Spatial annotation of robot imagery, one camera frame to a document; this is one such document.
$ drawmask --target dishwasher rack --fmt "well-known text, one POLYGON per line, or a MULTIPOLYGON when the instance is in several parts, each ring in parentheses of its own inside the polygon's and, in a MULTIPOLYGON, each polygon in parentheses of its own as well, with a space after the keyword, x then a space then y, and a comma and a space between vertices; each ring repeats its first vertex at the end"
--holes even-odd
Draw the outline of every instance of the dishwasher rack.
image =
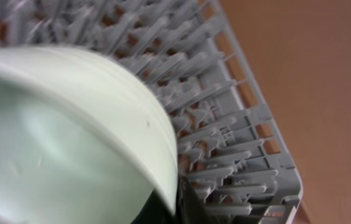
POLYGON ((47 44, 99 52, 152 90, 216 221, 292 222, 301 178, 218 1, 0 1, 0 47, 47 44))

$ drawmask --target gray dish rack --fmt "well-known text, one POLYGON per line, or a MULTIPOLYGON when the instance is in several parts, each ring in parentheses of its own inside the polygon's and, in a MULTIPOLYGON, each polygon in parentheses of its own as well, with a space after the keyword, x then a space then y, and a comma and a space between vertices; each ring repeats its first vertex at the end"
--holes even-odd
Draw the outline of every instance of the gray dish rack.
POLYGON ((218 1, 0 0, 0 47, 47 44, 99 52, 151 88, 218 223, 292 222, 301 178, 218 1))

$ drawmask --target dish rack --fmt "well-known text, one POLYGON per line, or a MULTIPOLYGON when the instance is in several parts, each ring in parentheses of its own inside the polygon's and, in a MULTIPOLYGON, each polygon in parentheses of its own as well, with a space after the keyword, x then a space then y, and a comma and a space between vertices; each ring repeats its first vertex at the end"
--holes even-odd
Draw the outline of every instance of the dish rack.
POLYGON ((292 222, 301 178, 218 1, 0 1, 0 47, 47 44, 99 52, 150 87, 179 174, 218 223, 292 222))

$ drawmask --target plastic dish rack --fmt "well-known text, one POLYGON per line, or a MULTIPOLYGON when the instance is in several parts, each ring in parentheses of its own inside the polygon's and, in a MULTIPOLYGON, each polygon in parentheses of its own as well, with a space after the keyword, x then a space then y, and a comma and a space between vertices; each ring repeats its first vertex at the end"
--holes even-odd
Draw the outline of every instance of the plastic dish rack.
POLYGON ((0 47, 79 45, 148 85, 219 223, 291 223, 302 184, 217 1, 0 0, 0 47))

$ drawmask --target brown surface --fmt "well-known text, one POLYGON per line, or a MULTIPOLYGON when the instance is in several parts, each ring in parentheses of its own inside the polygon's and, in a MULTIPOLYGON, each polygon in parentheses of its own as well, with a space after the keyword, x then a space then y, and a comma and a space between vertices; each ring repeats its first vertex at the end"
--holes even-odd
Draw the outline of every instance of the brown surface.
POLYGON ((351 223, 351 0, 222 0, 304 182, 311 223, 351 223))

